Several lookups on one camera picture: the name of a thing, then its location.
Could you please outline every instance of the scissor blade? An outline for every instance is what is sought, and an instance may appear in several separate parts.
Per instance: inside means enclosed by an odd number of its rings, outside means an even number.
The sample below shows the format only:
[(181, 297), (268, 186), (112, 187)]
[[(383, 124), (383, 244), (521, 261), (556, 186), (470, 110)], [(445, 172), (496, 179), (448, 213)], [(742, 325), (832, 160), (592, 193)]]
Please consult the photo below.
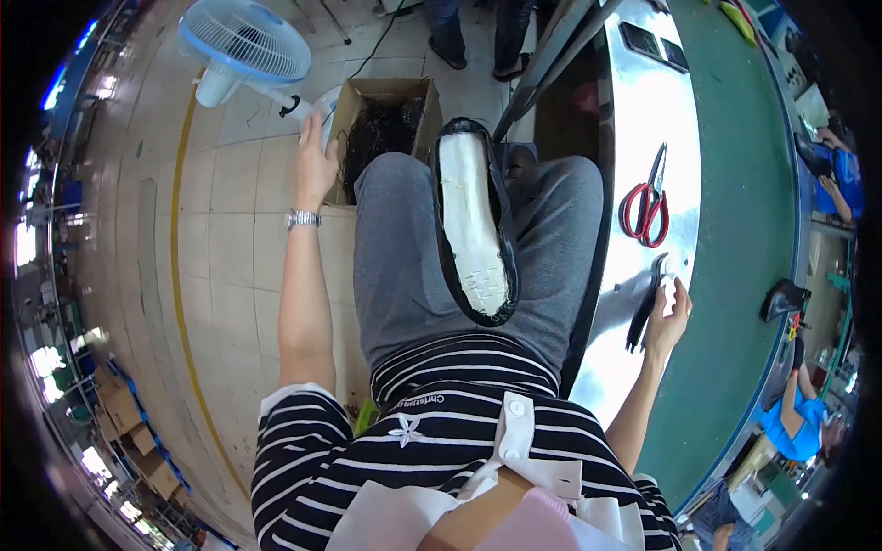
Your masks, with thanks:
[(662, 184), (664, 183), (664, 166), (668, 160), (668, 142), (661, 142), (659, 152), (655, 154), (655, 162), (653, 170), (649, 173), (649, 186), (655, 190), (655, 193), (662, 194)]

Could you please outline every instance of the white insole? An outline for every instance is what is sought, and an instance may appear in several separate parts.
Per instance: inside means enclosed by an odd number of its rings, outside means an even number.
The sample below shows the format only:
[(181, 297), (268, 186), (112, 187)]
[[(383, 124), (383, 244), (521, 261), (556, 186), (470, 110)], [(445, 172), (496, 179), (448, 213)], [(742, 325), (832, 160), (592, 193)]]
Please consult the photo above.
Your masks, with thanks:
[(487, 186), (487, 153), (477, 134), (441, 137), (441, 192), (444, 225), (456, 272), (469, 304), (492, 316), (508, 296), (505, 267), (490, 211)]

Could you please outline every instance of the fan grille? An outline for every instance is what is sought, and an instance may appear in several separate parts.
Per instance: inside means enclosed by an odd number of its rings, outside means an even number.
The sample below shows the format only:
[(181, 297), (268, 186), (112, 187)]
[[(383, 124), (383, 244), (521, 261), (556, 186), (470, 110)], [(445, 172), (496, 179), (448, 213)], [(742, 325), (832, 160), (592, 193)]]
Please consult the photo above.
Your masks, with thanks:
[(245, 77), (291, 83), (309, 70), (303, 37), (250, 0), (199, 0), (184, 13), (181, 29), (192, 46)]

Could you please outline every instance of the white flower applique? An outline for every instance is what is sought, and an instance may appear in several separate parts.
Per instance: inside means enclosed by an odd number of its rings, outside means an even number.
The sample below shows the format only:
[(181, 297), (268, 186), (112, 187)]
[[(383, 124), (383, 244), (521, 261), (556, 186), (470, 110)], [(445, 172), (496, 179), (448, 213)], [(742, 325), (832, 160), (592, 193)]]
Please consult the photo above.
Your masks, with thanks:
[(422, 433), (416, 430), (416, 427), (420, 424), (419, 419), (408, 420), (408, 416), (404, 413), (398, 414), (398, 421), (401, 423), (401, 428), (393, 428), (389, 431), (389, 436), (397, 436), (399, 437), (401, 447), (405, 447), (407, 443), (412, 442), (414, 440), (419, 440), (422, 438)]

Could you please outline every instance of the yellow-green object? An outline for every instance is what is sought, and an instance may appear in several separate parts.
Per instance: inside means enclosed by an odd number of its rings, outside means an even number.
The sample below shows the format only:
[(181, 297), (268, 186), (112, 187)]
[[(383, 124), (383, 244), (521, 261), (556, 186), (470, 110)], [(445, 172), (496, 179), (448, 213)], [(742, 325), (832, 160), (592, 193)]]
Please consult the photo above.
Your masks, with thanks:
[(362, 402), (362, 410), (358, 412), (358, 419), (355, 421), (355, 429), (353, 430), (353, 433), (356, 436), (359, 436), (362, 432), (370, 428), (370, 425), (374, 424), (378, 415), (380, 415), (380, 410), (377, 407), (377, 404), (374, 404), (374, 401), (368, 396), (364, 399), (364, 402)]
[(735, 27), (741, 32), (744, 39), (755, 48), (757, 46), (757, 39), (753, 38), (753, 27), (744, 18), (741, 10), (728, 2), (720, 2), (720, 9), (735, 24)]

